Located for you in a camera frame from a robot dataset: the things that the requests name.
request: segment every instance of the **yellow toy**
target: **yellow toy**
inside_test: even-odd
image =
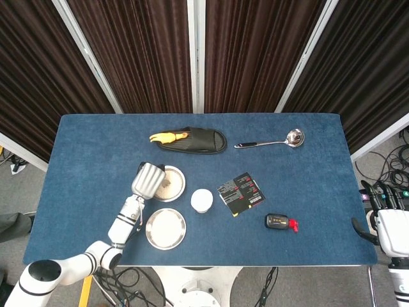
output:
[[[161,142],[162,144],[173,143],[178,139],[185,139],[189,136],[187,132],[184,133],[156,133],[149,137],[151,142]]]

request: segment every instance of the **brown curtain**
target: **brown curtain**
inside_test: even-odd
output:
[[[0,16],[0,132],[48,161],[62,115],[113,110],[51,1]]]
[[[207,1],[205,111],[274,112],[324,4]]]
[[[339,113],[351,153],[409,113],[409,2],[340,0],[284,112]]]
[[[124,112],[192,112],[186,0],[68,3]]]

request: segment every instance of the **card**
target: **card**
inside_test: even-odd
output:
[[[265,200],[263,193],[249,173],[244,173],[226,182],[217,190],[234,217]]]

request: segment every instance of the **yellow bar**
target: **yellow bar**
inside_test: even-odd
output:
[[[79,298],[78,307],[87,307],[89,291],[91,290],[92,275],[84,278],[84,283],[82,284],[81,296]]]

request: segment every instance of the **white robotic arm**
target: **white robotic arm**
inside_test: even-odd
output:
[[[383,203],[370,184],[364,180],[361,183],[371,201],[378,236],[365,232],[354,218],[352,225],[362,238],[380,245],[382,251],[391,257],[389,272],[397,304],[399,307],[409,307],[409,211],[405,210],[400,197],[392,187],[379,183],[385,195]]]
[[[39,260],[29,264],[5,306],[45,306],[58,285],[71,285],[92,275],[100,266],[107,270],[115,268],[138,219],[139,226],[142,225],[144,200],[153,197],[164,178],[163,166],[141,163],[132,182],[133,195],[127,198],[108,231],[111,245],[96,241],[83,254],[66,260]]]

